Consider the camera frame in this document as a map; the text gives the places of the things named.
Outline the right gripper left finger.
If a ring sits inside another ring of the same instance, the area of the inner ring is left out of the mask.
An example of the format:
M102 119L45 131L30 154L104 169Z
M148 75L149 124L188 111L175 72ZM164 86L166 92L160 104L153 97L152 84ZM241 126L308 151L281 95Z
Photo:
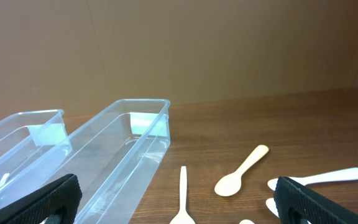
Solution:
M0 224L73 224L82 198L75 174L67 174L0 209Z

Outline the white spoon near gripper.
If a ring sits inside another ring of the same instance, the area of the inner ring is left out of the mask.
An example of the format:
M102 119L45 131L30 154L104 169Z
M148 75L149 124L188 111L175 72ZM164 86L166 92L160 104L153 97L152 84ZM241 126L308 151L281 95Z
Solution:
M251 220L247 220L247 219L245 219L245 220L241 220L240 222L239 222L239 224L255 224L253 221L251 221Z

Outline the light blue plastic spoon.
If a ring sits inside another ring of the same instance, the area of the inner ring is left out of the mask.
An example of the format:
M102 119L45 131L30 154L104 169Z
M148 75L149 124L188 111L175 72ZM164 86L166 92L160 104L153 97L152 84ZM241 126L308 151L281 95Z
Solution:
M344 182L358 180L358 167L335 170L307 177L290 177L301 185L318 184L325 182Z

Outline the white spoon far right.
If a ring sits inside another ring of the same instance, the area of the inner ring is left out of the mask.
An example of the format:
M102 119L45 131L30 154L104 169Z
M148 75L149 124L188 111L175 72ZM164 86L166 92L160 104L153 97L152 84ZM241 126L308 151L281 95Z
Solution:
M276 216L279 218L278 210L276 203L274 201L274 198L268 198L265 202L267 208Z

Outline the clear plastic container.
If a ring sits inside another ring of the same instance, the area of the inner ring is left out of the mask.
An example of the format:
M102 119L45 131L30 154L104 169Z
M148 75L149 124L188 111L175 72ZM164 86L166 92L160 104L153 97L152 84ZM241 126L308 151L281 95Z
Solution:
M75 174L75 223L128 223L170 145L170 101L123 99L73 131L44 160L48 183Z
M0 121L0 209L41 188L71 152L63 114L26 111Z

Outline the right clear plastic container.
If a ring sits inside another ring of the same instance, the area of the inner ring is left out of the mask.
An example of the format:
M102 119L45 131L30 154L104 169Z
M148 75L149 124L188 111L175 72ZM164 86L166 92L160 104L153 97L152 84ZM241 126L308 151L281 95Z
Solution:
M73 131L44 160L48 183L75 174L75 223L128 223L170 145L170 101L123 99Z

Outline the left clear plastic container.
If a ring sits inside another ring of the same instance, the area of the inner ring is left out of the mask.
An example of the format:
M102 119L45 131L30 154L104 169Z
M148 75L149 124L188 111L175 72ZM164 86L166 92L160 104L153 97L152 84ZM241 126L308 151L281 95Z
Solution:
M26 111L0 121L0 209L41 188L71 152L63 114Z

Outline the thin white spoon left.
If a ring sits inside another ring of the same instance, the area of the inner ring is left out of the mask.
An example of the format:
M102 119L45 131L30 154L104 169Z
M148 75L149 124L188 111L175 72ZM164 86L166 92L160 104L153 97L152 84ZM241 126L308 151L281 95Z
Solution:
M171 220L170 224L195 224L194 219L191 218L186 210L187 189L187 169L185 166L181 166L179 183L179 210Z

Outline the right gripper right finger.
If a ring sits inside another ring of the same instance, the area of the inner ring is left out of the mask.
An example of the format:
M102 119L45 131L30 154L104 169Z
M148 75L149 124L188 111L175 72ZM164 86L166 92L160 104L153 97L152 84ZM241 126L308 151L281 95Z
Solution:
M289 177L279 177L273 199L282 224L358 224L358 214Z

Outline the yellow plastic spoon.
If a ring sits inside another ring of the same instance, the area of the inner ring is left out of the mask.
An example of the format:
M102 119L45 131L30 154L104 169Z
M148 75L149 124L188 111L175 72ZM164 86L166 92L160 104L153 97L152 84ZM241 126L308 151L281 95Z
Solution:
M216 194L230 197L236 194L242 185L242 175L269 152L266 145L257 146L245 161L233 173L222 177L214 187Z

